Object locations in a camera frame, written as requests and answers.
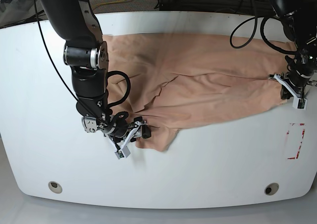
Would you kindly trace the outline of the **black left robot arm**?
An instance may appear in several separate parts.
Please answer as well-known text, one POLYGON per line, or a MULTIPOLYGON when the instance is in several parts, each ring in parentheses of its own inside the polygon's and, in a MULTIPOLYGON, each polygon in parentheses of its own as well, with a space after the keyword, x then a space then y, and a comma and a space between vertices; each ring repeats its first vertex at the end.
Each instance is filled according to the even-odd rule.
POLYGON ((260 25, 262 40, 272 49, 285 55, 287 72, 281 74, 286 84, 281 88, 281 99, 305 96, 305 86, 317 71, 317 11, 304 0, 268 0, 275 19, 283 26, 285 36, 295 44, 294 51, 287 51, 272 44, 264 34, 269 16, 264 17, 260 25))

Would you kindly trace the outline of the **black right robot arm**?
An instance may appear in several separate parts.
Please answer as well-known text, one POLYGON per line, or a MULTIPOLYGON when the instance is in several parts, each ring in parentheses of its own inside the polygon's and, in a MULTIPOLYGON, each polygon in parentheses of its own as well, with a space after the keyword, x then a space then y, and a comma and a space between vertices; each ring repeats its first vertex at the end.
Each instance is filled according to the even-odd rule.
POLYGON ((126 120, 127 112, 112 113, 112 107, 125 102, 131 90, 127 74, 108 71, 107 43, 93 13, 89 0, 39 0, 56 33, 65 40, 63 61, 71 69, 71 79, 75 95, 76 109, 82 115, 82 123, 87 132, 102 131, 114 142, 120 142, 136 129, 130 138, 148 139, 151 130, 142 117, 133 122, 126 120), (107 80, 119 75, 126 81, 124 96, 108 103, 107 80))

